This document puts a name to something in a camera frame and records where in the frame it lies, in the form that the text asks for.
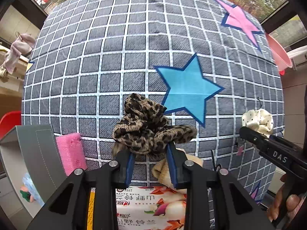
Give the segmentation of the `grey open storage box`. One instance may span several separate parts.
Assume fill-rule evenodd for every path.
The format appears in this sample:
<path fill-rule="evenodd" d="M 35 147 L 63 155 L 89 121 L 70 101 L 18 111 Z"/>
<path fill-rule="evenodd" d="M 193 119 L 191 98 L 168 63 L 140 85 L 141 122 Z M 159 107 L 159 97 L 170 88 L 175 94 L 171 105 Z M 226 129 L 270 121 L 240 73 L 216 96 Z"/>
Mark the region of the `grey open storage box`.
<path fill-rule="evenodd" d="M 20 194 L 22 178 L 28 173 L 38 194 L 46 202 L 66 179 L 51 125 L 15 126 L 1 139 L 1 160 L 23 207 L 31 217 L 42 208 Z"/>

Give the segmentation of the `large pink sponge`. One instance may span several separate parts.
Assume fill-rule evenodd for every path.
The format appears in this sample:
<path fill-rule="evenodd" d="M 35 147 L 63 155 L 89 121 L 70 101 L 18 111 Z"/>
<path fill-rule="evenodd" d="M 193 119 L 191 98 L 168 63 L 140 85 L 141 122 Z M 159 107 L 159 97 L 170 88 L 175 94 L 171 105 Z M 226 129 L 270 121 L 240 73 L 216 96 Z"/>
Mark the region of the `large pink sponge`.
<path fill-rule="evenodd" d="M 67 176 L 77 168 L 87 169 L 81 135 L 79 133 L 57 136 L 56 143 Z"/>

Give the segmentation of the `pink plastic basin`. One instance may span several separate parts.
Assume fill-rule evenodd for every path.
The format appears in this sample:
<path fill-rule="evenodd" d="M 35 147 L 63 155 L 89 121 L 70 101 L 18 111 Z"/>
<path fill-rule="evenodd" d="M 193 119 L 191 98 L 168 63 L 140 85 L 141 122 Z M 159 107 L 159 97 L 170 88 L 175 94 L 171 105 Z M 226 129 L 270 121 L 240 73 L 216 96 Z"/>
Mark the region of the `pink plastic basin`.
<path fill-rule="evenodd" d="M 275 64 L 277 65 L 277 69 L 281 76 L 285 75 L 285 70 L 287 68 L 292 68 L 292 61 L 287 55 L 284 48 L 277 42 L 274 38 L 272 38 L 269 34 L 265 34 L 266 39 L 268 41 L 268 45 L 271 49 L 272 56 L 274 58 Z"/>

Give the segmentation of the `cream polka dot scrunchie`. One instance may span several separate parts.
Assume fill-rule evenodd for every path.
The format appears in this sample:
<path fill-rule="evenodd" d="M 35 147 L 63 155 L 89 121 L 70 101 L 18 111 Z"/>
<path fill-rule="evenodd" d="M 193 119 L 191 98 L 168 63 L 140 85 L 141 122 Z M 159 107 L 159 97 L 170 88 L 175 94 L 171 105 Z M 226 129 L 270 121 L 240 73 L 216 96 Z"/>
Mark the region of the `cream polka dot scrunchie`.
<path fill-rule="evenodd" d="M 267 138 L 273 134 L 274 120 L 271 113 L 260 108 L 258 110 L 249 110 L 241 117 L 243 127 L 252 129 Z"/>

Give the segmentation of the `light blue fluffy ball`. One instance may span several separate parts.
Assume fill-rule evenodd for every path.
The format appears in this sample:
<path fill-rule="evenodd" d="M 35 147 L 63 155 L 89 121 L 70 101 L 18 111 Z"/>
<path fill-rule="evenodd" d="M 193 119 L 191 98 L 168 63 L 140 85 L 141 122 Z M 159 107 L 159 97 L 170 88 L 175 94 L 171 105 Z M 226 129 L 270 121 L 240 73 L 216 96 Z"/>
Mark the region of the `light blue fluffy ball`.
<path fill-rule="evenodd" d="M 24 186 L 28 190 L 27 193 L 30 194 L 29 202 L 32 203 L 34 201 L 37 201 L 41 207 L 44 206 L 45 202 L 43 202 L 41 196 L 39 195 L 39 192 L 37 191 L 29 173 L 25 173 L 22 178 L 22 181 Z"/>

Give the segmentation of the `grey checked tablecloth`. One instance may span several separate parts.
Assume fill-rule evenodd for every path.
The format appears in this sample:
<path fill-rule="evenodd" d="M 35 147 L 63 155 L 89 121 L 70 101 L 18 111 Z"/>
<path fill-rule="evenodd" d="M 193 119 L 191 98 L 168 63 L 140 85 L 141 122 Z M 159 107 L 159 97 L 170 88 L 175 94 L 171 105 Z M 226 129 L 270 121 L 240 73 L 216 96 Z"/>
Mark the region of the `grey checked tablecloth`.
<path fill-rule="evenodd" d="M 227 26 L 224 0 L 66 0 L 51 7 L 24 79 L 21 121 L 50 124 L 56 135 L 81 134 L 89 168 L 111 159 L 112 131 L 124 102 L 136 93 L 161 103 L 168 87 L 160 73 L 185 70 L 197 55 L 204 78 L 222 87 L 208 99 L 205 123 L 186 111 L 168 115 L 196 136 L 181 145 L 211 167 L 214 158 L 256 201 L 275 166 L 238 143 L 242 115 L 263 108 L 273 131 L 284 128 L 281 77 L 257 19 L 245 33 Z"/>

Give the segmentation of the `pink hanging cloth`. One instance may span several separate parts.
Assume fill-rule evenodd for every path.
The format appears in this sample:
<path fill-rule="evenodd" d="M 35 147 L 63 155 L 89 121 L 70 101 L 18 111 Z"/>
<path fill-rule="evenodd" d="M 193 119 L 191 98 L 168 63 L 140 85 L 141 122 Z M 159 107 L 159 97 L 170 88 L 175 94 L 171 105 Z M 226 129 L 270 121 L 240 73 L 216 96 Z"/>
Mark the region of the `pink hanging cloth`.
<path fill-rule="evenodd" d="M 17 34 L 17 39 L 11 44 L 10 50 L 5 55 L 2 67 L 6 69 L 9 74 L 14 72 L 17 61 L 20 56 L 30 54 L 34 49 L 35 39 L 30 34 Z"/>

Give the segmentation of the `red plastic chair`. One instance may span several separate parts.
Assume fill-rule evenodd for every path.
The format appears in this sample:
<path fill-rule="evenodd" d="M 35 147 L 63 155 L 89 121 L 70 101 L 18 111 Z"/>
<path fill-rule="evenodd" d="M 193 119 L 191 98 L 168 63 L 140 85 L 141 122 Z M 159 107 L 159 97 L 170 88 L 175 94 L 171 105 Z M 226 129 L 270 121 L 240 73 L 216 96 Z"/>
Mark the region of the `red plastic chair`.
<path fill-rule="evenodd" d="M 21 111 L 11 111 L 6 113 L 0 121 L 0 139 L 12 128 L 21 125 Z"/>

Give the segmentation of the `knitted burger toy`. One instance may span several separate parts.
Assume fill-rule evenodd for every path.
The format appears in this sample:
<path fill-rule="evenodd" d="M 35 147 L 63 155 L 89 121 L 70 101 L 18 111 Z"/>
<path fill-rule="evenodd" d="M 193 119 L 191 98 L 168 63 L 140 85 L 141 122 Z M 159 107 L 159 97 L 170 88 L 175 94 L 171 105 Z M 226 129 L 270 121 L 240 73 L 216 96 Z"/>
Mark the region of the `knitted burger toy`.
<path fill-rule="evenodd" d="M 35 198 L 30 193 L 29 189 L 26 186 L 24 186 L 24 185 L 21 186 L 21 188 L 20 188 L 20 194 L 29 203 L 32 203 L 32 202 L 35 201 Z"/>

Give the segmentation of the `red patterned carton box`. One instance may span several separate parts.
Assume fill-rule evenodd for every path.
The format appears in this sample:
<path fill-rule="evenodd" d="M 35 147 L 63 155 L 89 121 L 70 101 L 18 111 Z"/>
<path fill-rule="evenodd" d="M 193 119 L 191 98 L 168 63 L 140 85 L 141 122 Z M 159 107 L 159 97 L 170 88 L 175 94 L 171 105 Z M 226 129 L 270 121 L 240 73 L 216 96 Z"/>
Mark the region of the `red patterned carton box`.
<path fill-rule="evenodd" d="M 119 229 L 184 229 L 186 197 L 166 186 L 117 189 Z"/>

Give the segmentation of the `leopard print scrunchie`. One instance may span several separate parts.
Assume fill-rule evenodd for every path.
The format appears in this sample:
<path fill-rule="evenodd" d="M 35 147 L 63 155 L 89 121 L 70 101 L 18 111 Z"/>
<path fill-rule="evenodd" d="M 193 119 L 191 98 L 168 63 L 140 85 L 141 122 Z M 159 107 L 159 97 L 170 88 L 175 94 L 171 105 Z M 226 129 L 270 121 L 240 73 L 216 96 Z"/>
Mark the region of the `leopard print scrunchie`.
<path fill-rule="evenodd" d="M 196 137 L 194 126 L 172 126 L 164 116 L 166 107 L 141 94 L 130 94 L 124 103 L 125 115 L 114 126 L 112 156 L 129 150 L 136 155 L 160 156 L 170 142 L 186 143 Z"/>

